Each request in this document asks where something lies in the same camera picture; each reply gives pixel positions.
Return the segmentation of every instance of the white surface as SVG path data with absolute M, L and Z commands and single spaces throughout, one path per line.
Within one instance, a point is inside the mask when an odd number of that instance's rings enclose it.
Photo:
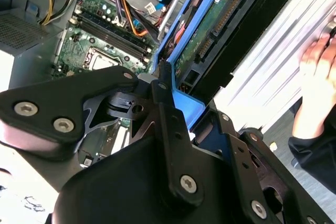
M 290 0 L 215 96 L 238 131 L 265 132 L 299 98 L 299 58 L 333 19 L 336 0 Z

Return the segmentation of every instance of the wire bundle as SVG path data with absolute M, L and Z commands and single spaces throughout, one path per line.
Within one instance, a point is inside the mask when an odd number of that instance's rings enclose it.
M 48 25 L 50 22 L 63 16 L 73 1 L 74 0 L 66 0 L 64 3 L 64 6 L 57 13 L 52 15 L 54 0 L 49 0 L 49 10 L 48 10 L 47 16 L 40 21 L 40 24 L 44 26 Z
M 149 34 L 155 42 L 158 42 L 159 31 L 155 25 L 153 25 L 149 20 L 138 13 L 126 0 L 114 0 L 115 6 L 117 8 L 118 19 L 122 21 L 122 13 L 125 13 L 126 19 L 130 24 L 133 33 L 136 36 L 143 37 Z M 145 28 L 143 31 L 137 31 L 133 24 L 133 19 L 139 21 L 139 23 Z

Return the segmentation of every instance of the screw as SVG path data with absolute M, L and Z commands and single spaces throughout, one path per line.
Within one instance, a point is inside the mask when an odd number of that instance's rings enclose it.
M 307 217 L 307 220 L 308 220 L 309 224 L 317 224 L 316 221 L 313 218 L 311 218 L 310 216 Z
M 38 108 L 31 102 L 19 102 L 14 106 L 14 111 L 19 115 L 32 116 L 37 113 Z
M 230 118 L 226 115 L 226 114 L 222 114 L 222 118 L 225 120 L 225 121 L 229 121 Z
M 259 218 L 265 220 L 266 217 L 267 217 L 267 214 L 266 214 L 266 210 L 265 208 L 262 206 L 261 203 L 259 203 L 258 201 L 256 200 L 252 200 L 251 202 L 251 206 L 252 206 L 252 209 L 253 209 L 253 212 L 256 213 L 257 216 L 259 216 Z
M 71 120 L 67 118 L 59 118 L 54 121 L 54 128 L 56 131 L 68 133 L 72 131 L 75 126 Z
M 167 86 L 165 84 L 163 84 L 163 83 L 159 83 L 159 87 L 161 89 L 167 89 Z
M 133 78 L 132 75 L 129 74 L 129 73 L 124 73 L 124 76 L 125 76 L 126 78 L 128 78 L 128 79 L 132 79 L 132 78 Z
M 197 190 L 195 180 L 189 175 L 183 175 L 180 180 L 181 186 L 190 194 L 194 194 Z
M 250 133 L 250 137 L 254 140 L 254 141 L 258 141 L 258 137 L 253 134 L 253 133 Z

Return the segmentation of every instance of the green circuit board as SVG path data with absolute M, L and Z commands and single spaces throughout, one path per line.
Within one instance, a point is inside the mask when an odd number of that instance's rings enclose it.
M 78 17 L 80 18 L 82 13 L 92 15 L 93 20 L 88 22 L 97 22 L 92 23 L 94 29 L 91 31 L 85 31 L 81 27 L 82 21 Z M 74 16 L 62 37 L 52 76 L 60 78 L 115 65 L 126 67 L 135 74 L 151 72 L 152 59 L 144 62 L 140 60 L 139 55 L 132 56 L 104 40 L 104 29 L 109 24 L 118 31 L 119 38 L 129 41 L 130 45 L 135 43 L 139 48 L 142 47 L 142 50 L 150 51 L 149 55 L 153 55 L 157 44 L 149 35 L 142 38 L 135 36 L 125 20 L 119 22 L 117 9 L 109 0 L 77 0 Z M 88 62 L 92 57 L 96 62 Z
M 228 1 L 229 0 L 215 0 L 211 5 L 189 43 L 174 64 L 176 78 L 188 70 L 190 63 L 195 59 L 200 45 L 206 40 L 210 28 L 216 25 L 216 20 Z
M 56 69 L 53 74 L 56 78 L 95 70 L 85 67 L 86 60 L 90 56 L 90 50 L 95 50 L 99 55 L 113 57 L 118 65 L 130 69 L 135 74 L 151 71 L 151 64 L 143 64 L 136 57 L 108 45 L 103 40 L 86 33 L 80 28 L 69 25 L 65 33 L 62 49 L 57 57 Z
M 118 22 L 117 9 L 111 2 L 109 2 L 109 0 L 79 0 L 78 4 L 80 5 L 81 9 L 96 15 L 97 17 L 100 17 L 101 19 L 108 20 L 112 24 L 116 24 Z M 125 14 L 122 14 L 124 15 L 124 20 L 118 23 L 118 27 L 121 30 L 124 30 L 129 38 L 138 39 L 138 37 L 133 34 L 131 28 L 127 24 Z M 141 24 L 137 24 L 137 29 L 143 30 Z M 145 35 L 141 39 L 143 43 L 156 47 L 156 44 L 153 42 L 151 36 Z

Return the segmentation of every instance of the blue plastic frame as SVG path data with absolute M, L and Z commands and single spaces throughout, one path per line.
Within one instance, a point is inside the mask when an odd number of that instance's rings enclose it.
M 187 124 L 188 129 L 190 129 L 193 124 L 197 121 L 197 119 L 202 115 L 202 113 L 205 110 L 205 104 L 192 96 L 183 93 L 182 91 L 178 90 L 176 88 L 175 83 L 175 70 L 174 70 L 174 64 L 177 61 L 179 55 L 183 52 L 185 46 L 187 45 L 188 41 L 190 40 L 191 36 L 194 34 L 195 30 L 199 26 L 202 18 L 207 13 L 208 9 L 212 5 L 214 0 L 203 0 L 201 5 L 199 6 L 194 18 L 188 25 L 186 31 L 184 32 L 180 42 L 176 45 L 176 48 L 173 50 L 172 54 L 168 58 L 168 62 L 172 65 L 172 93 L 174 98 L 175 107 L 178 108 L 183 112 L 183 115 L 185 117 L 185 121 Z M 159 49 L 157 50 L 156 54 L 154 55 L 154 62 L 157 62 L 159 57 L 159 52 L 163 49 L 163 47 L 166 45 L 170 35 L 173 33 L 174 28 L 176 27 L 178 20 L 183 14 L 183 11 L 187 8 L 190 0 L 186 0 L 176 17 L 174 23 L 172 24 L 170 30 L 168 31 L 167 35 L 163 39 L 162 43 L 160 44 Z

